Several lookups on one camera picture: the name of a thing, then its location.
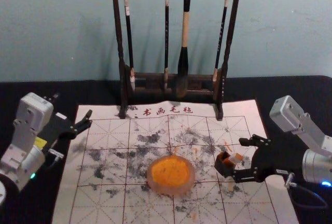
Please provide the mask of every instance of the robotic arm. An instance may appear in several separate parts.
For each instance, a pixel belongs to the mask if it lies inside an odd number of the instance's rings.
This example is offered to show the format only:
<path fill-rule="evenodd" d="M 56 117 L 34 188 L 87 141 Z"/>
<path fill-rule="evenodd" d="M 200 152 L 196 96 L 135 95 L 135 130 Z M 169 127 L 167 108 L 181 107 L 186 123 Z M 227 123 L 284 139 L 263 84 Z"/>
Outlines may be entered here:
<path fill-rule="evenodd" d="M 92 124 L 91 110 L 72 124 L 63 114 L 53 113 L 52 100 L 34 93 L 20 100 L 12 142 L 0 160 L 0 206 L 7 192 L 19 193 L 24 188 L 48 155 L 55 156 L 54 163 L 64 157 L 53 149 L 59 139 L 74 139 Z"/>
<path fill-rule="evenodd" d="M 227 162 L 230 154 L 222 152 L 217 156 L 215 168 L 224 177 L 233 177 L 236 183 L 245 181 L 262 182 L 272 174 L 288 176 L 291 180 L 323 183 L 332 181 L 332 138 L 325 135 L 312 121 L 310 115 L 288 96 L 274 102 L 270 112 L 271 119 L 284 132 L 297 135 L 309 149 L 305 152 L 287 153 L 275 141 L 253 135 L 250 139 L 240 138 L 242 146 L 256 146 L 251 168 L 236 170 L 235 163 Z"/>

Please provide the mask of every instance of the blue led light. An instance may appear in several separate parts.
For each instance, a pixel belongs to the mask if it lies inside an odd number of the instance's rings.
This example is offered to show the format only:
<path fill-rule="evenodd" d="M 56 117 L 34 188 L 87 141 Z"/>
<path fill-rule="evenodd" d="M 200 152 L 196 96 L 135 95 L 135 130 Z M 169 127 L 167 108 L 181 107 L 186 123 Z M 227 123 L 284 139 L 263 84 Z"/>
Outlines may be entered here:
<path fill-rule="evenodd" d="M 328 181 L 323 181 L 323 182 L 322 182 L 322 185 L 324 185 L 324 186 L 328 186 L 328 187 L 331 187 L 331 186 L 332 186 L 332 184 L 329 183 Z"/>

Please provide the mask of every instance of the black table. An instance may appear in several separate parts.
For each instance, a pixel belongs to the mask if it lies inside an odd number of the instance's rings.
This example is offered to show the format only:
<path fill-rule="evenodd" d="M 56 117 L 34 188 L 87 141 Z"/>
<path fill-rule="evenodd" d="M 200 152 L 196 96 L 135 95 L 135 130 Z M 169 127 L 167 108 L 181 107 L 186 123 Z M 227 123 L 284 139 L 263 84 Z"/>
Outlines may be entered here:
<path fill-rule="evenodd" d="M 79 104 L 114 105 L 120 104 L 119 83 L 117 81 L 66 81 L 66 82 L 20 82 L 0 83 L 0 154 L 6 150 L 13 133 L 19 99 L 29 92 L 41 96 L 61 94 L 55 103 L 55 110 L 75 120 Z M 321 130 L 332 135 L 332 79 L 324 76 L 261 77 L 227 79 L 226 102 L 256 99 L 268 136 L 281 145 L 298 150 L 306 149 L 304 143 L 291 134 L 282 133 L 269 118 L 274 101 L 291 95 L 299 105 L 309 112 Z M 161 96 L 136 99 L 131 104 L 148 104 L 163 101 Z M 211 99 L 187 97 L 183 101 L 210 103 Z M 61 144 L 61 151 L 67 152 L 69 143 Z M 51 172 L 40 171 L 17 198 L 8 199 L 4 207 L 3 223 L 50 223 L 57 198 L 64 164 Z M 332 206 L 330 188 L 305 184 Z M 300 223 L 332 223 L 331 209 L 308 211 L 296 208 Z"/>

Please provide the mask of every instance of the light blue wall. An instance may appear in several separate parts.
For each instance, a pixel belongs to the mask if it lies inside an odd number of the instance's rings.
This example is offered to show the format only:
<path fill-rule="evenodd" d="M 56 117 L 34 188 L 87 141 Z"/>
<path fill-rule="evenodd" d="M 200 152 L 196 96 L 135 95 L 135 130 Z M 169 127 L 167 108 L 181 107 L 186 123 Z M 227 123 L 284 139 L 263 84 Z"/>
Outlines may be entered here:
<path fill-rule="evenodd" d="M 164 0 L 130 4 L 135 70 L 162 72 Z M 190 73 L 213 72 L 222 5 L 223 0 L 191 0 Z M 332 76 L 331 5 L 332 0 L 240 0 L 229 76 Z M 173 73 L 182 10 L 183 0 L 171 0 Z M 128 63 L 122 0 L 120 13 Z M 112 0 L 0 0 L 0 81 L 118 79 L 117 61 Z"/>

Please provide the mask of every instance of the calligraphy brush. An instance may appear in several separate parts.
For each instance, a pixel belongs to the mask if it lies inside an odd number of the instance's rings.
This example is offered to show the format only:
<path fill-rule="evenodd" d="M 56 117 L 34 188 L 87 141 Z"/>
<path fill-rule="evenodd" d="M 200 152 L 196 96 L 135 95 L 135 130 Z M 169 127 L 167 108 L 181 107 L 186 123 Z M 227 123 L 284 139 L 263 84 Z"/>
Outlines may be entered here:
<path fill-rule="evenodd" d="M 164 70 L 164 89 L 167 89 L 168 82 L 168 33 L 169 33 L 169 8 L 170 0 L 165 0 L 165 70 Z"/>
<path fill-rule="evenodd" d="M 128 36 L 128 48 L 129 48 L 129 65 L 130 65 L 130 85 L 133 91 L 135 91 L 135 72 L 134 72 L 134 60 L 133 60 L 133 46 L 131 41 L 131 28 L 130 28 L 130 11 L 129 0 L 124 1 L 124 10 L 126 12 L 126 24 L 127 24 L 127 36 Z"/>
<path fill-rule="evenodd" d="M 188 87 L 188 31 L 190 0 L 183 0 L 182 47 L 177 66 L 176 95 L 184 97 Z"/>
<path fill-rule="evenodd" d="M 228 6 L 228 0 L 225 0 L 225 3 L 224 3 L 224 12 L 223 12 L 223 18 L 222 18 L 222 25 L 220 27 L 220 34 L 219 34 L 219 42 L 218 42 L 218 49 L 217 49 L 216 64 L 214 66 L 214 72 L 213 72 L 212 82 L 215 82 L 217 80 L 218 64 L 219 64 L 219 57 L 220 57 L 220 48 L 222 46 L 222 41 L 223 41 L 223 33 L 224 33 L 224 27 L 225 27 L 225 19 L 226 19 L 227 6 Z"/>

